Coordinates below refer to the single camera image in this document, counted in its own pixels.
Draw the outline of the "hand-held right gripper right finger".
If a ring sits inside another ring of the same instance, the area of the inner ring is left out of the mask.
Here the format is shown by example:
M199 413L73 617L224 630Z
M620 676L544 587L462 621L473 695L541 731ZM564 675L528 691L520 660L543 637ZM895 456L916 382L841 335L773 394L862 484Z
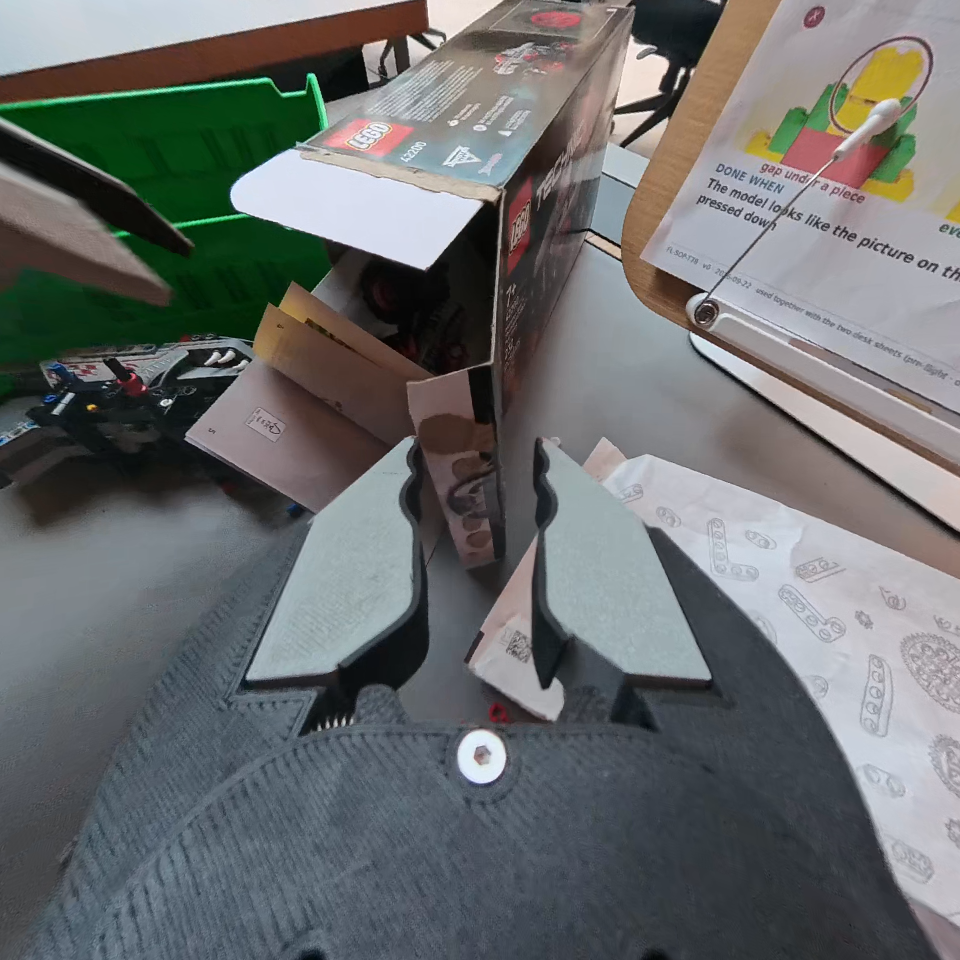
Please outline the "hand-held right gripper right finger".
M708 689L712 673L644 523L551 440L535 442L533 474L539 685Z

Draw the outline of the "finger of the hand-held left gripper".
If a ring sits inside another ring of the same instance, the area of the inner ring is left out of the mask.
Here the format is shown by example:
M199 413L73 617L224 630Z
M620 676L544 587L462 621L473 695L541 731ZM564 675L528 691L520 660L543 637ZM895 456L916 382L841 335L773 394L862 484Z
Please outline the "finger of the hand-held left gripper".
M75 198L1 164L1 288L52 274L153 306L171 288Z
M79 201L121 232L184 258L193 252L193 242L126 183L6 120L1 121L1 162Z

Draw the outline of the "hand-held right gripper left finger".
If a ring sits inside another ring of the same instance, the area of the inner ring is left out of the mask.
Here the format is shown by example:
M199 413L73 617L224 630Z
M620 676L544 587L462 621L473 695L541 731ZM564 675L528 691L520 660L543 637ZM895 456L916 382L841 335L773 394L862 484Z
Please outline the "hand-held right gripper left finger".
M403 438L316 514L244 683L253 690L401 689L429 647L424 458Z

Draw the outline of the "black grey lego model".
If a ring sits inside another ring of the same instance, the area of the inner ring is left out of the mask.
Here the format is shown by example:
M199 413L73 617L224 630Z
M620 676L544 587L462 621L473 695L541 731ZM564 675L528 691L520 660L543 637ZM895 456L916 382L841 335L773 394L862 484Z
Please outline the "black grey lego model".
M121 465L186 448L188 432L254 357L251 340L204 334L91 347L16 369L14 391L38 401L2 427L2 489L69 459Z

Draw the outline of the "lego instruction booklet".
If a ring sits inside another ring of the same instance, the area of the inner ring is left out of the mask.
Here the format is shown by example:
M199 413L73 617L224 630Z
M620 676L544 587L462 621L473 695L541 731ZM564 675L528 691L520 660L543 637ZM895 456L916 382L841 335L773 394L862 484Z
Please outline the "lego instruction booklet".
M254 357L186 441L312 513L415 428L430 373L297 283L268 304Z

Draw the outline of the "printed paper bag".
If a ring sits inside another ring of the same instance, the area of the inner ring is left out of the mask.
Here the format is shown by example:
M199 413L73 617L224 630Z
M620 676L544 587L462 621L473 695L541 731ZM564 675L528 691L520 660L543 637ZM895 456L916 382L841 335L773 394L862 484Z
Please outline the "printed paper bag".
M958 581L671 462L602 440L582 468L646 526L712 677L707 689L540 686L529 548L468 663L541 719L591 688L613 722L691 755L789 827L827 881L891 887L958 956Z

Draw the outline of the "black lego set box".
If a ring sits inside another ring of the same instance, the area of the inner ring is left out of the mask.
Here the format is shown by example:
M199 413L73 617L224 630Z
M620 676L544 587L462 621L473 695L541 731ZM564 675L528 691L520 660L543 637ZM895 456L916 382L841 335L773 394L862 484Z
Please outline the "black lego set box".
M392 446L414 435L467 568L506 548L500 433L587 239L631 37L618 2L502 2L234 208L342 247L256 355Z

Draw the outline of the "green plastic bin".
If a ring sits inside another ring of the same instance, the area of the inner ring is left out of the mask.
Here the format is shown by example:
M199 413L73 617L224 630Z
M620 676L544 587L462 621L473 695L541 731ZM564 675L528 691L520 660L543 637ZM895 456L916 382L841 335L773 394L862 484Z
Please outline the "green plastic bin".
M230 197L243 174L328 125L312 74L298 92L251 78L5 103L2 118L124 182L194 245L182 257L114 232L171 287L165 307L24 271L2 291L2 377L83 349L251 340L291 282L308 289L330 270L323 240L238 213Z

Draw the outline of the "grey table wooden edge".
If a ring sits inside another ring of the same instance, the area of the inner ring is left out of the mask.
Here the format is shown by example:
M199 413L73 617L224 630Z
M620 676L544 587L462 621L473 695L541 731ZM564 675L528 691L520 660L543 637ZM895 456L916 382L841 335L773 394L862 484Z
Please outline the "grey table wooden edge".
M425 1L3 1L3 103L203 83L429 26Z

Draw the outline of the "clear clip bar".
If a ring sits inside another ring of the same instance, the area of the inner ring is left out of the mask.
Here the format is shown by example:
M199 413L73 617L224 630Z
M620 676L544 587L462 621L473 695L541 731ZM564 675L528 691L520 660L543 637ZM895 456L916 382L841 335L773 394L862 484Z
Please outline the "clear clip bar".
M959 474L958 414L706 293L685 305L689 329L926 461Z

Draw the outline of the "printed instruction sheet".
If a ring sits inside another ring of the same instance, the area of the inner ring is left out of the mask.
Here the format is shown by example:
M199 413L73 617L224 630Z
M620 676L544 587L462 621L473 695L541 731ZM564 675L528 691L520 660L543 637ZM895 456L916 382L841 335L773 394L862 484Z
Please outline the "printed instruction sheet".
M643 260L957 413L958 16L780 2Z

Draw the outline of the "instruction sheet on stand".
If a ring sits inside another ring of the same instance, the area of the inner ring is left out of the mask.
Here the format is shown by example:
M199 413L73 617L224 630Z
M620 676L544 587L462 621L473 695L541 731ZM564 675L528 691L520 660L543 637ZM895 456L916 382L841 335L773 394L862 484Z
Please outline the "instruction sheet on stand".
M630 201L621 239L627 282L644 306L682 328L704 359L773 403L918 508L958 531L958 474L927 461L692 332L686 304L700 291L642 259L646 244L690 174L779 6L779 1L726 4L690 86Z

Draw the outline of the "black office chair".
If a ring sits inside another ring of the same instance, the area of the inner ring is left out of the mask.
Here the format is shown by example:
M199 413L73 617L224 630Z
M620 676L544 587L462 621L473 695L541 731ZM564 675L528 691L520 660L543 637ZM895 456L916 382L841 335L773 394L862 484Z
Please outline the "black office chair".
M632 37L650 48L648 53L667 61L658 92L614 109L614 116L647 113L644 120L620 143L629 147L674 114L699 65L726 1L633 1Z

